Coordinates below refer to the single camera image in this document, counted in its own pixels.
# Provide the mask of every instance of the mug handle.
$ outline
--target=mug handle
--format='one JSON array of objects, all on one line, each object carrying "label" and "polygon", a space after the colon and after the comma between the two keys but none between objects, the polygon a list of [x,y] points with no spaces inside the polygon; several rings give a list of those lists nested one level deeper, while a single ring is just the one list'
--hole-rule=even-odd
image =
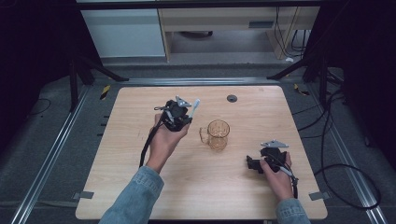
[{"label": "mug handle", "polygon": [[200,128],[199,135],[201,136],[201,142],[208,144],[209,134],[207,133],[207,128]]}]

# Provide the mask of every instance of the wire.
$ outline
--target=wire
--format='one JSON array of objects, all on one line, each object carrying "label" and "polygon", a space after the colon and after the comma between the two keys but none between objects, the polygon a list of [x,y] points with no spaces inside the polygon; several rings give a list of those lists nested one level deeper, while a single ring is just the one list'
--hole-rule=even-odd
[{"label": "wire", "polygon": [[[336,91],[334,94],[332,94],[332,96],[330,97],[330,99],[332,99],[332,98],[334,97],[334,95],[336,95],[336,94],[338,94],[338,93],[340,93],[340,92],[341,92],[341,91]],[[351,166],[351,165],[348,165],[348,164],[336,163],[336,164],[324,166],[324,135],[325,135],[325,132],[326,132],[327,123],[329,122],[330,116],[331,116],[331,105],[332,105],[332,100],[329,100],[328,106],[327,106],[327,108],[328,108],[328,110],[329,110],[329,113],[328,113],[328,115],[327,115],[327,118],[326,118],[326,121],[325,121],[325,125],[324,125],[324,127],[323,127],[322,136],[321,136],[321,144],[320,144],[320,167],[321,167],[321,168],[320,168],[320,170],[318,170],[317,172],[315,172],[315,175],[317,175],[317,174],[319,174],[319,173],[322,173],[322,174],[323,174],[323,179],[324,179],[324,181],[325,181],[326,186],[329,188],[329,190],[330,190],[337,198],[339,198],[339,199],[340,199],[341,201],[343,201],[344,203],[346,203],[346,204],[348,204],[348,205],[350,205],[350,206],[352,206],[352,207],[354,207],[354,208],[360,209],[360,210],[368,210],[368,209],[376,208],[376,207],[379,206],[379,204],[381,203],[382,195],[381,195],[380,190],[379,190],[378,187],[376,186],[374,180],[373,180],[370,176],[368,176],[366,173],[364,173],[361,169],[358,169],[358,168],[356,168],[356,167],[354,167],[354,166]],[[346,200],[345,198],[341,197],[341,195],[339,195],[339,194],[330,186],[329,180],[327,179],[327,176],[326,176],[326,173],[325,173],[326,170],[331,169],[331,168],[334,168],[334,167],[338,167],[338,166],[344,166],[344,167],[347,167],[347,168],[356,170],[356,171],[360,172],[361,174],[363,174],[364,177],[365,177],[367,180],[369,180],[370,183],[372,184],[372,186],[375,188],[376,196],[377,196],[377,198],[376,198],[376,203],[373,204],[373,205],[371,205],[371,206],[360,206],[360,205],[356,205],[356,204],[354,204],[354,203],[351,203],[350,201],[348,201],[348,200]]]},{"label": "wire", "polygon": [[41,114],[41,113],[43,113],[44,111],[46,111],[46,110],[48,110],[50,108],[51,102],[50,102],[49,99],[44,99],[43,98],[43,99],[38,99],[38,100],[47,101],[49,104],[47,105],[47,107],[45,109],[43,109],[41,111],[38,111],[38,112],[35,112],[35,113],[30,113],[29,115],[38,115],[38,114]]},{"label": "wire", "polygon": [[165,111],[163,111],[163,113],[161,114],[160,120],[158,120],[157,124],[155,125],[155,127],[153,127],[151,129],[151,132],[148,135],[148,139],[146,140],[146,143],[142,149],[142,153],[140,154],[139,167],[143,166],[143,163],[144,163],[145,157],[146,157],[146,153],[149,149],[149,144],[151,143],[152,139],[154,138],[155,133],[158,131],[158,129],[161,127],[161,125],[163,125],[162,121],[163,121],[164,114],[165,114]]},{"label": "wire", "polygon": [[291,185],[293,187],[293,196],[295,199],[298,199],[298,189],[297,189],[297,184],[298,184],[298,178],[295,177],[293,171],[291,170],[291,167],[286,163],[282,163],[278,158],[276,158],[275,156],[268,154],[269,157],[271,157],[273,160],[277,161],[277,163],[279,163],[280,165],[277,165],[279,168],[283,167],[284,169],[286,169],[287,171],[289,171],[291,173],[291,175],[286,174],[290,177],[291,179]]},{"label": "wire", "polygon": [[[276,7],[276,22],[275,22],[275,26],[274,26],[274,35],[275,35],[276,42],[280,46],[283,54],[285,54],[286,56],[291,57],[291,58],[298,57],[299,55],[293,55],[293,54],[288,53],[287,47],[285,45],[285,41],[283,39],[282,32],[280,31],[280,26],[279,26],[278,20],[279,20],[279,7]],[[277,29],[279,31],[279,35],[280,35],[280,38],[282,40],[281,42],[279,41],[279,39],[276,36],[276,27],[277,27]]]},{"label": "wire", "polygon": [[[327,134],[330,130],[332,129],[332,123],[330,124],[329,128],[327,129],[326,133]],[[322,134],[320,135],[315,135],[315,136],[306,136],[306,137],[300,137],[301,139],[307,139],[307,138],[317,138],[317,137],[321,137]]]},{"label": "wire", "polygon": [[299,30],[294,31],[294,35],[293,35],[293,38],[292,38],[292,40],[291,40],[291,48],[292,48],[294,51],[304,52],[304,51],[305,51],[305,36],[306,36],[306,30],[304,30],[304,35],[303,35],[303,45],[300,46],[300,47],[296,47],[296,46],[293,45],[293,44],[294,44],[294,40],[297,39],[296,37],[297,37],[298,31],[299,31]]},{"label": "wire", "polygon": [[[339,100],[339,99],[343,99],[343,98],[344,98],[344,96],[339,97],[339,98],[336,98],[336,99],[332,99],[332,96],[331,96],[330,99],[329,99],[329,102],[330,102],[330,104],[331,104],[333,101]],[[304,110],[302,110],[302,111],[296,112],[296,113],[294,113],[294,114],[292,114],[292,115],[305,112],[305,111],[307,111],[307,110],[309,110],[309,109],[315,108],[315,107],[318,106],[318,105],[311,106],[311,107],[309,107],[309,108],[307,108],[307,109],[304,109]],[[323,112],[322,112],[322,114],[320,115],[319,118],[317,118],[314,122],[312,122],[312,123],[310,123],[310,124],[304,126],[303,128],[298,129],[298,131],[302,131],[302,130],[305,130],[305,129],[307,129],[307,128],[310,128],[310,127],[314,126],[316,123],[318,123],[318,122],[320,121],[320,119],[326,114],[327,111],[328,111],[328,109],[325,108],[325,109],[323,110]]]}]

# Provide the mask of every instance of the glass mug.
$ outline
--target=glass mug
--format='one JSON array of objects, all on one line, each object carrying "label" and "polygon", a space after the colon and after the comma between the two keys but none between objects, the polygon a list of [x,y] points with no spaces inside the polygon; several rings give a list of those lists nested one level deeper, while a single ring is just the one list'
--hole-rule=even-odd
[{"label": "glass mug", "polygon": [[201,141],[215,150],[221,150],[227,146],[229,133],[230,126],[221,119],[213,120],[206,128],[201,128],[199,131]]}]

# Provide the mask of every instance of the fingers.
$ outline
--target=fingers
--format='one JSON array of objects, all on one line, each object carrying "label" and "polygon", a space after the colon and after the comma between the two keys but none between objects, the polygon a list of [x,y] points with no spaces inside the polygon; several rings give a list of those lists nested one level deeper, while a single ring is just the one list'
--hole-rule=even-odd
[{"label": "fingers", "polygon": [[270,175],[273,174],[274,172],[272,171],[270,165],[268,165],[268,163],[265,160],[260,160],[260,166],[262,167],[262,169],[265,172],[265,175]]},{"label": "fingers", "polygon": [[189,131],[190,128],[190,123],[184,125],[184,127],[181,129],[181,131],[185,134],[187,134],[187,132]]}]

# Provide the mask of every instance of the tape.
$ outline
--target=tape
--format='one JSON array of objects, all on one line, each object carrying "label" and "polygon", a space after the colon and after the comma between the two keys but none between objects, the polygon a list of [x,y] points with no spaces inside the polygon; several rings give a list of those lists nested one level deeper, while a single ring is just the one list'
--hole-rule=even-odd
[{"label": "tape", "polygon": [[316,200],[319,200],[319,199],[326,200],[326,199],[330,199],[331,198],[331,196],[330,196],[330,194],[328,192],[310,193],[309,197],[311,198],[312,201],[316,201]]},{"label": "tape", "polygon": [[102,94],[100,95],[100,99],[101,100],[105,100],[106,99],[106,96],[107,96],[107,93],[108,93],[109,90],[110,90],[110,85],[107,85],[107,86],[105,86],[103,88]]},{"label": "tape", "polygon": [[294,84],[294,89],[302,95],[309,95],[309,91],[300,91],[297,84]]},{"label": "tape", "polygon": [[92,199],[92,197],[93,197],[93,192],[82,191],[82,192],[74,193],[72,199],[74,199],[74,200],[79,200],[81,198]]}]

